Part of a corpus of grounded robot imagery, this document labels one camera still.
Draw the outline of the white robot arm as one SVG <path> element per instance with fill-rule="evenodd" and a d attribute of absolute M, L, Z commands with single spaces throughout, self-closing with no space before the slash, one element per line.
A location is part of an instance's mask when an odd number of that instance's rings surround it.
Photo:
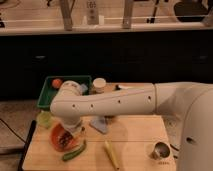
<path fill-rule="evenodd" d="M 50 104 L 65 130 L 78 130 L 83 116 L 175 115 L 182 121 L 177 171 L 213 171 L 213 84 L 145 83 L 103 94 L 84 95 L 66 81 Z"/>

